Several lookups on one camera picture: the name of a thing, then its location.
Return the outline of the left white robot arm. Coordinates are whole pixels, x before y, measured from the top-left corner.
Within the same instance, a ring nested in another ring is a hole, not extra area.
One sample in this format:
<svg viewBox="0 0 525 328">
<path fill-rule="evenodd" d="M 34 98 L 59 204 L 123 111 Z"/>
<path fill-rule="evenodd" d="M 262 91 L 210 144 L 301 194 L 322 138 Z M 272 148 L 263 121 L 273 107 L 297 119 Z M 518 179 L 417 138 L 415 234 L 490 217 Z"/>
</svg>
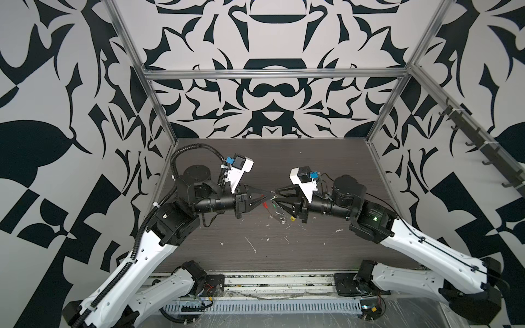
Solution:
<svg viewBox="0 0 525 328">
<path fill-rule="evenodd" d="M 206 165 L 177 169 L 179 156 L 192 150 L 207 150 L 220 160 L 220 175 L 214 181 Z M 198 296 L 206 282 L 205 270 L 194 261 L 184 262 L 169 277 L 146 290 L 143 284 L 153 271 L 199 226 L 205 214 L 229 210 L 241 218 L 272 193 L 241 184 L 254 161 L 243 155 L 224 157 L 213 146 L 195 143 L 174 151 L 170 157 L 173 188 L 153 207 L 139 227 L 133 247 L 117 269 L 83 301 L 72 301 L 62 310 L 69 327 L 138 327 L 173 299 Z"/>
</svg>

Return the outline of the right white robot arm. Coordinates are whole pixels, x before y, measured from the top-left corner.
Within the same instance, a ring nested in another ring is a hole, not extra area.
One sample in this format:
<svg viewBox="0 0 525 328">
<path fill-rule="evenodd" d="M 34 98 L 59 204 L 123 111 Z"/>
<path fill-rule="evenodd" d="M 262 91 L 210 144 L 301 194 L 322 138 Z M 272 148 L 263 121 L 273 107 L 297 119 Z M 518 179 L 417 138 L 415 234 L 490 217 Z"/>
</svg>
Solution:
<svg viewBox="0 0 525 328">
<path fill-rule="evenodd" d="M 341 296 L 402 292 L 447 305 L 459 316 L 480 325 L 490 324 L 502 309 L 496 283 L 501 264 L 474 258 L 414 228 L 395 211 L 366 200 L 366 187 L 350 175 L 336 178 L 330 192 L 319 189 L 321 179 L 311 173 L 291 175 L 292 184 L 276 190 L 278 206 L 307 222 L 310 213 L 341 218 L 360 238 L 400 252 L 423 269 L 400 269 L 374 260 L 362 261 L 351 280 L 338 284 Z"/>
</svg>

